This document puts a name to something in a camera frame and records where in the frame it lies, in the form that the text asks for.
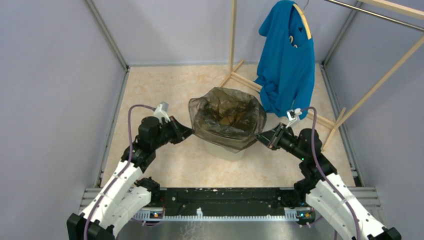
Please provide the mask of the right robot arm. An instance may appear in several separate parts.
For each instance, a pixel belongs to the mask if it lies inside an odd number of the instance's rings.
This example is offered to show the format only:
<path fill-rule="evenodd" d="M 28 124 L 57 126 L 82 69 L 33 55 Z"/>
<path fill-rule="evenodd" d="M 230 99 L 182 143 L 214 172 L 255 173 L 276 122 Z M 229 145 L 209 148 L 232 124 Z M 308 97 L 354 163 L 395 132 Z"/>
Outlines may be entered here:
<path fill-rule="evenodd" d="M 343 240 L 400 240 L 395 227 L 377 220 L 350 191 L 332 163 L 322 154 L 322 142 L 314 128 L 304 128 L 296 136 L 279 123 L 255 135 L 270 150 L 285 150 L 300 159 L 304 178 L 294 184 L 293 200 L 310 206 L 334 228 Z"/>

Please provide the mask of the dark translucent trash bag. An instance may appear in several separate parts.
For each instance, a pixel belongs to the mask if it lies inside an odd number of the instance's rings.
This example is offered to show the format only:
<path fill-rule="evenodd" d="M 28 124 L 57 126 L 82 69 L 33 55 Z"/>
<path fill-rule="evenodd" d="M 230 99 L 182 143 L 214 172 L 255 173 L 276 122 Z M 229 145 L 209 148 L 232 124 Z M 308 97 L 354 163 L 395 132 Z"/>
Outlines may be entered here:
<path fill-rule="evenodd" d="M 191 128 L 198 138 L 238 153 L 257 142 L 267 122 L 260 101 L 247 92 L 214 87 L 188 102 Z"/>

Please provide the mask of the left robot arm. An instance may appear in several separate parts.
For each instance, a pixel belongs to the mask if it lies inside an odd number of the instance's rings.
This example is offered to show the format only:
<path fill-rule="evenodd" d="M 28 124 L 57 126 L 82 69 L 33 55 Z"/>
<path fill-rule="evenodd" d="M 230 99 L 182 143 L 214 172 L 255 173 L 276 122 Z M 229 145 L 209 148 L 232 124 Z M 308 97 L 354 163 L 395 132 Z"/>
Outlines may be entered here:
<path fill-rule="evenodd" d="M 160 185 L 141 178 L 160 147 L 179 144 L 193 134 L 173 116 L 142 119 L 138 134 L 124 151 L 115 173 L 79 213 L 71 214 L 66 227 L 71 240 L 114 240 L 143 207 L 160 202 Z"/>

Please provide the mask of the cream plastic trash bin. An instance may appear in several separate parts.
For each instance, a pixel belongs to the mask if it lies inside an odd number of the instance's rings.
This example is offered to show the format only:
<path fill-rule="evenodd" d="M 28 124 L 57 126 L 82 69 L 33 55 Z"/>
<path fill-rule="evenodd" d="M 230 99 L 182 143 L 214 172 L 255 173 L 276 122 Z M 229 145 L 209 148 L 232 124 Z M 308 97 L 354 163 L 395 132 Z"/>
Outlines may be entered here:
<path fill-rule="evenodd" d="M 210 155 L 232 162 L 241 160 L 246 153 L 245 149 L 234 152 L 232 148 L 222 147 L 220 145 L 216 145 L 208 141 L 204 141 L 203 145 L 205 147 L 206 152 Z"/>

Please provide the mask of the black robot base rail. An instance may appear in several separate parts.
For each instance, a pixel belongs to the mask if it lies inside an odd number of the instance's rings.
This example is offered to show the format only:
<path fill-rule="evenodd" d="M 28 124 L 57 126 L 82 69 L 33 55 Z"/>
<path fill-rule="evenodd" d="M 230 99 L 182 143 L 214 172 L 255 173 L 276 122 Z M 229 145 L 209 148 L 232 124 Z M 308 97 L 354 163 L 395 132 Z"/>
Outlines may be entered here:
<path fill-rule="evenodd" d="M 164 210 L 166 217 L 194 216 L 198 209 L 206 217 L 265 217 L 307 204 L 290 187 L 169 187 L 156 192 L 147 207 Z"/>

